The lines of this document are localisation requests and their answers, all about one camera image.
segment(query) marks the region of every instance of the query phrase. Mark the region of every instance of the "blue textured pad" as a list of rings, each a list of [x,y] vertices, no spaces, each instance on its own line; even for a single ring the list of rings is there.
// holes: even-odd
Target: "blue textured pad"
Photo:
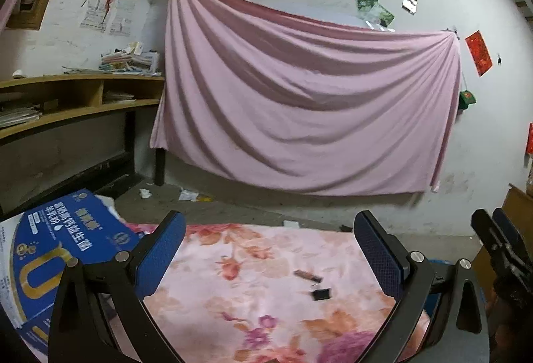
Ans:
[[[186,222],[181,213],[175,214],[164,232],[159,236],[150,251],[137,268],[135,294],[139,299],[152,295],[172,258],[185,237]]]
[[[401,298],[403,272],[364,215],[355,216],[353,233],[383,292],[396,300]]]

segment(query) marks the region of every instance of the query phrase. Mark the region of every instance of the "black square object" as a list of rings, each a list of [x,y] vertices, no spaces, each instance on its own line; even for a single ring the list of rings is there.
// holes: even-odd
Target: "black square object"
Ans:
[[[329,296],[330,289],[317,289],[316,291],[313,291],[311,295],[313,296],[313,300],[319,301],[319,300],[329,300],[331,297]]]

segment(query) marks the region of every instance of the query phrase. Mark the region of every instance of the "blue box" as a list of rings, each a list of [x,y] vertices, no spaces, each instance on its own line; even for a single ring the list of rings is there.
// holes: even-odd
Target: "blue box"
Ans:
[[[9,267],[20,335],[47,354],[52,307],[66,262],[72,257],[84,264],[108,261],[118,251],[133,250],[138,241],[88,190],[22,214]]]

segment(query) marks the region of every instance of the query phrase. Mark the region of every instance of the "curtain fold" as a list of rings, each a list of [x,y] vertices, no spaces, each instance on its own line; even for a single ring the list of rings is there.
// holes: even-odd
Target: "curtain fold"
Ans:
[[[319,195],[426,190],[457,110],[451,32],[316,21],[246,0],[169,0],[150,146],[248,184]]]

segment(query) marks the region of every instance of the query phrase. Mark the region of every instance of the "cardboard box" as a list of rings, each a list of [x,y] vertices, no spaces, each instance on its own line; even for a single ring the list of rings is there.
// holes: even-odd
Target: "cardboard box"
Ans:
[[[139,236],[88,190],[0,224],[0,302],[21,336],[47,354],[52,307],[66,262],[108,261]]]

